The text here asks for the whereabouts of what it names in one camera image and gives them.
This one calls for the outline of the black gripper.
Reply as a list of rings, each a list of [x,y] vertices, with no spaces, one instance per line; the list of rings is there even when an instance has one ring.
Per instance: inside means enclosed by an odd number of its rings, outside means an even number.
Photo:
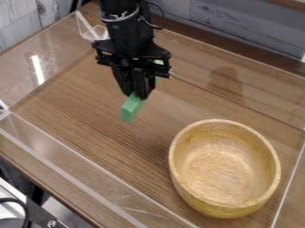
[[[144,12],[122,18],[103,18],[103,23],[110,37],[93,42],[97,61],[113,67],[123,94],[129,96],[134,92],[145,100],[156,89],[156,76],[172,77],[172,53],[154,41],[154,30],[160,26],[152,23],[152,14]]]

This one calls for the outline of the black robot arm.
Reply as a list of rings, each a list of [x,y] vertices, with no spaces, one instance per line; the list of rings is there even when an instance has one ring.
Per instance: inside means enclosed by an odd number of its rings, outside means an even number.
[[[154,42],[148,0],[101,0],[102,21],[109,38],[95,40],[97,62],[109,66],[126,96],[145,100],[157,86],[157,77],[172,77],[172,53]]]

